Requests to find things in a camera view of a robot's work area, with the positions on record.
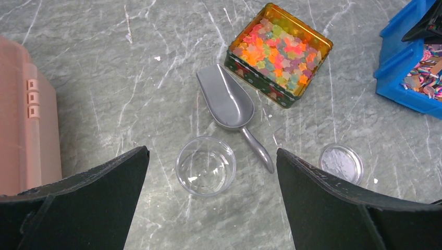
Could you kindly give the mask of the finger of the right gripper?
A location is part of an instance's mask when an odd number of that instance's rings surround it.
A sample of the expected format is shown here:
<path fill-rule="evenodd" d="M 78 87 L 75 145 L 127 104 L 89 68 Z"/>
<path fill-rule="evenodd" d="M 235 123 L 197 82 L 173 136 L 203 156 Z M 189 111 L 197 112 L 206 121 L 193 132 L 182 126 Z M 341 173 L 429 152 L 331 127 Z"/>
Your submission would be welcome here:
<path fill-rule="evenodd" d="M 441 44 L 441 0 L 429 8 L 421 20 L 401 39 L 410 42 L 423 39 L 425 44 Z"/>

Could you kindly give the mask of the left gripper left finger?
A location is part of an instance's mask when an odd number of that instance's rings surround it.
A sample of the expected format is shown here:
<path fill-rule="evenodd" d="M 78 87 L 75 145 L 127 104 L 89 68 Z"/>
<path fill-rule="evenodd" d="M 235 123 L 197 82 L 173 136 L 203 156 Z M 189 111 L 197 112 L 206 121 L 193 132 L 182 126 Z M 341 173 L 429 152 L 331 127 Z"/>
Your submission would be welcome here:
<path fill-rule="evenodd" d="M 1 249 L 123 249 L 150 152 L 116 158 L 13 196 L 1 196 Z"/>

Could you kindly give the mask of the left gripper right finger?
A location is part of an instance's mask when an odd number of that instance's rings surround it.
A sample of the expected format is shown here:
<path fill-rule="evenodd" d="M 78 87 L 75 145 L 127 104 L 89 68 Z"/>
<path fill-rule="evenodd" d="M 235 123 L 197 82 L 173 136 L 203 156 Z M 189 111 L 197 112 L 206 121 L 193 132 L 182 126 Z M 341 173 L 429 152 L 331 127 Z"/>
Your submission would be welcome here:
<path fill-rule="evenodd" d="M 376 193 L 282 148 L 276 167 L 296 249 L 441 249 L 441 201 Z"/>

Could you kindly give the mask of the clear plastic cup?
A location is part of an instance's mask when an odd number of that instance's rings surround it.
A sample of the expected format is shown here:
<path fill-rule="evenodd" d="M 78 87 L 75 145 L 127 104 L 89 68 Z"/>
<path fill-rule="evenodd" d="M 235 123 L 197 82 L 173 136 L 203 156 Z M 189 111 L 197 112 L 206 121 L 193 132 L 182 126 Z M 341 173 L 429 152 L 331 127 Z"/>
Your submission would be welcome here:
<path fill-rule="evenodd" d="M 231 147 L 211 136 L 188 141 L 176 159 L 179 184 L 190 194 L 213 197 L 225 191 L 235 178 L 237 161 Z"/>

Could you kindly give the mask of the metal scoop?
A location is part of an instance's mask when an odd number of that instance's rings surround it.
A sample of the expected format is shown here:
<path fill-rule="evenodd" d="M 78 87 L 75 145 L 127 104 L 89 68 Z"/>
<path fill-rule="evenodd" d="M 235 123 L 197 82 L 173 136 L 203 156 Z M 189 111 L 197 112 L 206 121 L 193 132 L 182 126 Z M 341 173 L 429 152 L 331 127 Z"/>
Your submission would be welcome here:
<path fill-rule="evenodd" d="M 220 64 L 200 69 L 196 77 L 216 123 L 224 129 L 239 131 L 266 170 L 273 174 L 275 167 L 270 154 L 247 128 L 255 111 L 250 95 Z"/>

